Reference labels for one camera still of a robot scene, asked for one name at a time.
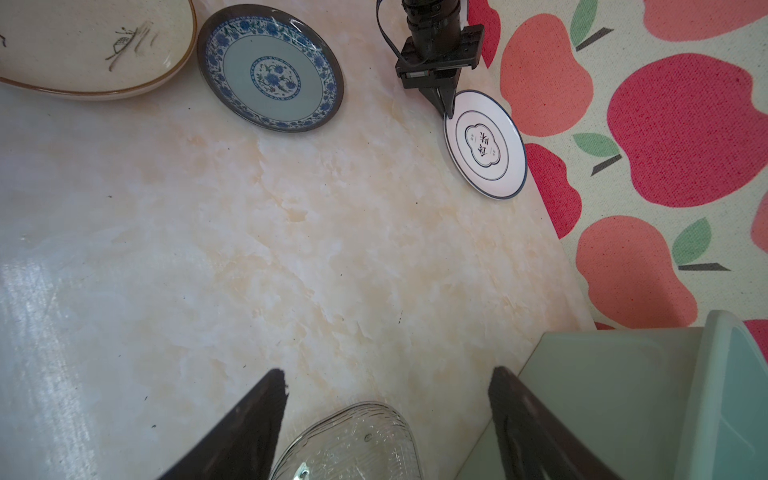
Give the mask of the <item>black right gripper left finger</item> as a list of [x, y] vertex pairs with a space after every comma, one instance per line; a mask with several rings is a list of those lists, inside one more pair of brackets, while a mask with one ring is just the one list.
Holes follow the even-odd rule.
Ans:
[[262, 379], [163, 479], [268, 479], [288, 399], [285, 374]]

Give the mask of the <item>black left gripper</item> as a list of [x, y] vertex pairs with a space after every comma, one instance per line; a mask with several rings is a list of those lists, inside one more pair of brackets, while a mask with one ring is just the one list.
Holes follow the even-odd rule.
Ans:
[[396, 73], [404, 88], [419, 89], [440, 115], [452, 118], [458, 77], [478, 66], [484, 27], [462, 24], [459, 0], [404, 0], [402, 7], [410, 37], [394, 49]]

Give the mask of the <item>cream plate brown rim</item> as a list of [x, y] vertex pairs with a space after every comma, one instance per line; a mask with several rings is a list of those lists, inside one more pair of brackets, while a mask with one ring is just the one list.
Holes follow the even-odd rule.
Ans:
[[190, 58], [195, 5], [4, 1], [1, 82], [75, 100], [117, 100], [168, 82]]

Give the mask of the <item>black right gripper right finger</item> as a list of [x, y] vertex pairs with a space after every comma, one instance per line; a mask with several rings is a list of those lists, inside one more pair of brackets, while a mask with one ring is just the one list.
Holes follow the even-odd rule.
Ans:
[[488, 397], [506, 478], [618, 477], [508, 368], [494, 368]]

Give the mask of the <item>white plate blue rim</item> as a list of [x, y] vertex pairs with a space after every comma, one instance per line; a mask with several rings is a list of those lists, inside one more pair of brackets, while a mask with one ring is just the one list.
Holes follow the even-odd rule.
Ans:
[[454, 165], [475, 190], [495, 200], [509, 200], [522, 191], [528, 176], [525, 145], [511, 117], [492, 97], [477, 90], [457, 93], [443, 132]]

